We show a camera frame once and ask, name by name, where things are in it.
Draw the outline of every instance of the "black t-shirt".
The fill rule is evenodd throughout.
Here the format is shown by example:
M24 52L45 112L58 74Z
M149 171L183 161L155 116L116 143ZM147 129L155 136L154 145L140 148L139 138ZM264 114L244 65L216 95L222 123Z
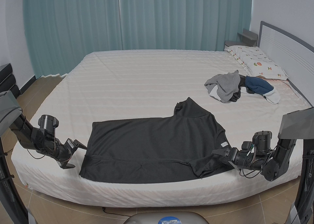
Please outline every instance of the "black t-shirt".
M211 154L225 129L190 97L167 118L94 122L80 175L109 183L165 183L233 169Z

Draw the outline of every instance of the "clothing label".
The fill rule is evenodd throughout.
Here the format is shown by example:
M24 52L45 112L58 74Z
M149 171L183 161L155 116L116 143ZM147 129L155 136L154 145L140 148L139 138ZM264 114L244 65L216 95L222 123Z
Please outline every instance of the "clothing label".
M74 148L74 145L72 144L71 140L68 139L68 143L69 143L70 147Z
M178 218L167 216L162 218L158 224L182 224L182 222Z
M227 146L228 145L228 142L226 141L226 142L224 142L224 143L221 143L221 146L224 148L225 146Z

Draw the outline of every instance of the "bed sheet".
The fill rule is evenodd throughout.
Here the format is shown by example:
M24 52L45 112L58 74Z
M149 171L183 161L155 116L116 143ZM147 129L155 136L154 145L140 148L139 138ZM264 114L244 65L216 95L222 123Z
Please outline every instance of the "bed sheet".
M226 129L231 146L241 148L255 132L273 132L271 147L283 114L308 108L306 101L280 80L269 81L281 96L279 104L258 94L242 94L233 103L211 98L204 87L219 73L246 75L228 52L196 50L120 50L87 55L41 104L31 120L37 126L42 114L55 116L60 124L56 137L77 139L87 145L92 122L145 117L169 117L179 101L191 97ZM262 175L253 179L232 170L211 177L156 184L93 182L79 176L85 151L78 149L62 170L49 157L36 160L18 143L12 154L21 181L30 188L64 200L106 207L196 206L231 202L249 197L300 175L302 141L297 141L287 173L273 182Z

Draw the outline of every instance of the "floor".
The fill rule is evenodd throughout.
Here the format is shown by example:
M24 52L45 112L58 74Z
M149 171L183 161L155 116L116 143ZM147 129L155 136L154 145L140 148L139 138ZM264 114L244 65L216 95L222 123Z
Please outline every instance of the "floor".
M36 80L23 95L18 97L18 102L23 108L23 113L30 120L44 99L62 80L60 76L42 77ZM16 144L16 136L7 130L2 136L5 151ZM84 206L49 195L30 190L18 178L18 174L11 162L9 153L7 163L11 174L15 175L14 183L26 207L29 207L38 224L122 224L128 218L116 214L134 215L151 211L192 211L202 215L210 224L282 224L286 221L291 203L296 198L299 179L276 186L260 194L236 202L213 206L193 207L164 207L164 208L106 208L107 214L101 207ZM13 223L4 207L0 203L0 223Z

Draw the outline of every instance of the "curtain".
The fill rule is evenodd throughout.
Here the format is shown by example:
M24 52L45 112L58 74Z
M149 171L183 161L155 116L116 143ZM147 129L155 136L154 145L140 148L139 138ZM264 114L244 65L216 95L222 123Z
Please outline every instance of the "curtain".
M119 0L23 0L36 78L69 73L86 54L121 50Z
M121 0L123 49L223 50L249 29L252 0Z

